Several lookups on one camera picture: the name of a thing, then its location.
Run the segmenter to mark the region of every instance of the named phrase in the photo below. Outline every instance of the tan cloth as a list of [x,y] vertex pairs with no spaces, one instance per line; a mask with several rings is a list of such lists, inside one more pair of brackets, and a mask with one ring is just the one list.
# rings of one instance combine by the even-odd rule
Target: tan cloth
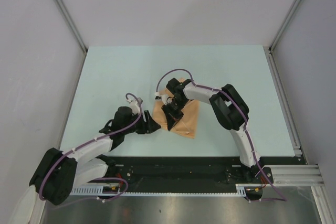
[[[168,89],[161,90],[160,94],[168,94],[170,97],[173,97],[173,94]],[[155,103],[153,119],[156,123],[161,125],[161,128],[167,130],[167,120],[163,110],[161,109],[162,105],[162,101]],[[199,101],[189,101],[182,109],[184,114],[182,119],[171,129],[171,131],[181,136],[195,138],[199,107]]]

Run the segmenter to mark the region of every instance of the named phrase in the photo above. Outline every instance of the white wall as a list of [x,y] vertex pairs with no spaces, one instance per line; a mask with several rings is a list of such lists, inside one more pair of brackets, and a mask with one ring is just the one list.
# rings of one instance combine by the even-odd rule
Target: white wall
[[336,0],[304,0],[275,60],[304,151],[336,206]]
[[84,59],[53,0],[0,0],[0,223],[59,142]]
[[293,0],[64,0],[86,45],[269,46]]

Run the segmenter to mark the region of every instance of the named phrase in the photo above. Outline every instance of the floor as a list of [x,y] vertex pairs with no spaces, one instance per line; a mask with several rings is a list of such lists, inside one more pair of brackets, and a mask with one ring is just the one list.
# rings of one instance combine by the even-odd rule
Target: floor
[[[65,207],[48,204],[43,215],[47,224],[103,223],[321,223],[310,187],[286,187],[288,202],[249,204],[234,197],[121,197],[102,204],[83,200]],[[276,196],[266,188],[265,196]],[[67,202],[78,200],[70,197]]]

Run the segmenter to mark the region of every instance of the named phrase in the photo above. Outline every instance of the fabric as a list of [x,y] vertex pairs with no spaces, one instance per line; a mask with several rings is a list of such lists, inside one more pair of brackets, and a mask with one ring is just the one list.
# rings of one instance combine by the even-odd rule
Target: fabric
[[[173,97],[173,94],[168,89],[161,90],[160,94],[168,94],[170,97]],[[161,125],[161,128],[167,130],[167,120],[163,110],[161,109],[162,105],[162,101],[157,101],[155,103],[153,110],[153,119],[156,123]],[[199,107],[199,101],[189,101],[182,109],[182,112],[184,114],[182,119],[170,131],[175,132],[181,136],[195,138]]]

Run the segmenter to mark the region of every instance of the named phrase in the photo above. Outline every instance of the beige towel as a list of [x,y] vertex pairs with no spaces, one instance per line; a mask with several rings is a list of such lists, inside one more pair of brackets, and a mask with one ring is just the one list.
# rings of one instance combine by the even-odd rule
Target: beige towel
[[[168,94],[170,97],[173,97],[173,94],[168,89],[161,90],[160,94]],[[161,109],[162,105],[162,101],[155,103],[153,119],[156,123],[161,125],[161,128],[167,130],[167,120],[163,110]],[[199,101],[189,101],[182,109],[184,114],[182,119],[170,131],[175,132],[181,136],[195,138],[199,107]]]

